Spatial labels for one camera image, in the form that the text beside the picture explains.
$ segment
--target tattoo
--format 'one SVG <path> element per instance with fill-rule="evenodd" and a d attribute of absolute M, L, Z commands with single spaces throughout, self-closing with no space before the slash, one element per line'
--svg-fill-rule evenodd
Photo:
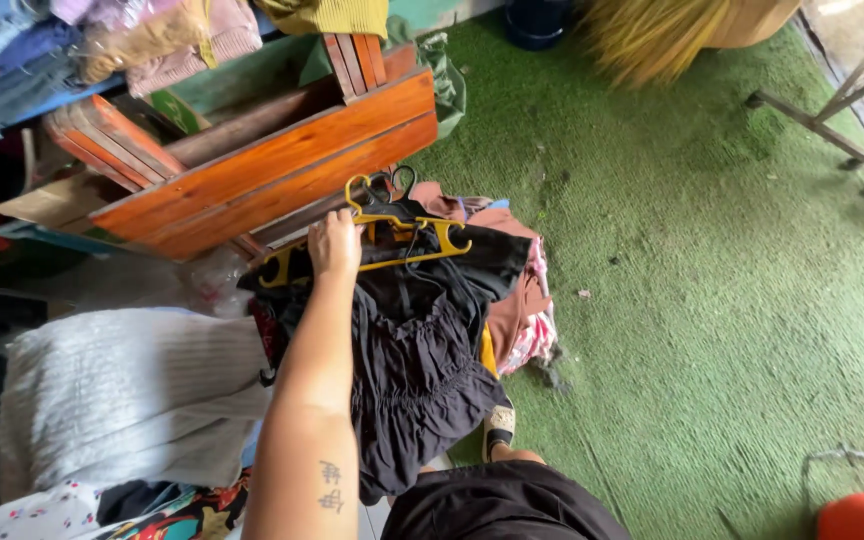
<path fill-rule="evenodd" d="M 318 464 L 321 465 L 321 477 L 325 479 L 325 483 L 327 485 L 339 485 L 339 481 L 342 480 L 342 471 L 329 461 L 318 461 Z M 343 504 L 342 491 L 339 489 L 333 489 L 331 493 L 322 495 L 318 500 L 320 507 L 326 510 L 335 509 L 337 514 L 342 512 Z"/>
<path fill-rule="evenodd" d="M 338 485 L 342 479 L 342 472 L 339 468 L 329 461 L 318 461 L 321 465 L 321 476 L 325 479 L 326 484 Z"/>
<path fill-rule="evenodd" d="M 333 489 L 332 493 L 322 495 L 321 498 L 318 500 L 318 505 L 320 507 L 327 510 L 335 509 L 335 513 L 337 514 L 342 512 L 343 504 L 344 502 L 342 502 L 342 492 L 338 489 Z"/>

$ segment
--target grey ribbed sweater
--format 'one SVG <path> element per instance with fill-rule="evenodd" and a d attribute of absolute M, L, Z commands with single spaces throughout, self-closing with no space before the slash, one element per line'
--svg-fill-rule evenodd
<path fill-rule="evenodd" d="M 229 486 L 270 391 L 251 318 L 154 309 L 84 313 L 8 347 L 3 502 L 74 477 Z"/>

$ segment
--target straw broom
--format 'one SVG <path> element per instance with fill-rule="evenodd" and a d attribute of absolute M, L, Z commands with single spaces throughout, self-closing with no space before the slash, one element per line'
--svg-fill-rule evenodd
<path fill-rule="evenodd" d="M 734 0 L 585 0 L 580 5 L 596 65 L 614 86 L 671 83 L 690 66 Z"/>

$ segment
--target green bag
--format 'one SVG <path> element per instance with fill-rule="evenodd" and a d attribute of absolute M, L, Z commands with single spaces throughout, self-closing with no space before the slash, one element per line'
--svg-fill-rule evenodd
<path fill-rule="evenodd" d="M 391 49 L 401 43 L 411 42 L 415 32 L 404 18 L 393 15 L 385 23 L 389 38 L 382 44 Z M 446 55 L 446 34 L 435 33 L 415 47 L 415 61 L 419 66 L 432 70 L 435 92 L 435 115 L 438 120 L 438 137 L 445 139 L 466 115 L 466 80 Z M 326 47 L 319 40 L 309 54 L 305 68 L 298 77 L 302 87 L 332 74 Z"/>

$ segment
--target foot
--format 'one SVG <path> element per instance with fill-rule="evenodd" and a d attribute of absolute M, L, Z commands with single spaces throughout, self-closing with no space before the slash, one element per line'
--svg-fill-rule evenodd
<path fill-rule="evenodd" d="M 512 446 L 512 437 L 516 433 L 516 410 L 512 402 L 507 400 L 497 404 L 482 421 L 485 436 L 482 437 L 482 460 L 492 463 L 492 450 L 498 444 Z"/>

